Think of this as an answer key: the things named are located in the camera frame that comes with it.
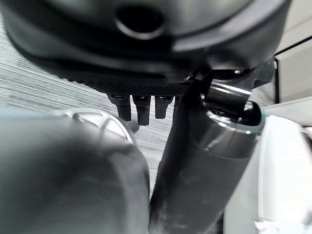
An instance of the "metal clamp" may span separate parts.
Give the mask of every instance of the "metal clamp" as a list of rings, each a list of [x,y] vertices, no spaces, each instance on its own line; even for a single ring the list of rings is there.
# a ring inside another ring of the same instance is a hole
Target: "metal clamp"
[[[245,110],[252,89],[272,80],[274,75],[273,61],[266,62],[250,70],[233,71],[232,79],[221,79],[215,71],[212,73],[211,86],[207,93],[200,93],[205,107],[217,111],[221,116],[239,117]]]

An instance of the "round hole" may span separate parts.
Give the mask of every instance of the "round hole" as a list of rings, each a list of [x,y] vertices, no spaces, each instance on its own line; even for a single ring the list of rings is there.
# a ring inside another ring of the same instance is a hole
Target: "round hole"
[[[162,15],[149,7],[127,6],[117,11],[117,27],[124,34],[136,39],[152,39],[163,29]]]

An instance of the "black rubber cover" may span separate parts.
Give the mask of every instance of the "black rubber cover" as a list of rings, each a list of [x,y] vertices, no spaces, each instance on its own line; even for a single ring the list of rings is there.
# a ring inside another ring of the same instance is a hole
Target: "black rubber cover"
[[[184,98],[158,168],[150,234],[207,233],[237,186],[264,119],[257,124],[215,122],[198,101]]]
[[[0,121],[0,234],[146,234],[135,145],[67,117],[18,116]]]

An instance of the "black cylindrical tube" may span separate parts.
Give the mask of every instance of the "black cylindrical tube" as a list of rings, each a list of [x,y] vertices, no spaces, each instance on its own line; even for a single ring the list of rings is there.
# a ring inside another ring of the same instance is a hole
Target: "black cylindrical tube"
[[[206,233],[237,186],[263,126],[255,103],[233,120],[185,97],[158,168],[150,234]]]

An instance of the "gray carpet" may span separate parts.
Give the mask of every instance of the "gray carpet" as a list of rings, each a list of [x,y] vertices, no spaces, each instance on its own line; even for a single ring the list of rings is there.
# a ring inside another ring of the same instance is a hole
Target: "gray carpet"
[[[273,103],[273,86],[267,84],[253,92],[253,98],[261,105]],[[0,107],[15,106],[42,112],[68,108],[97,108],[113,115],[116,107],[107,96],[87,86],[70,83],[35,67],[13,48],[8,41],[0,15]],[[133,116],[137,116],[132,105]],[[156,169],[171,128],[173,105],[166,119],[155,119],[154,100],[151,103],[150,125],[141,127],[136,133],[140,150],[147,158],[151,187],[154,186]]]

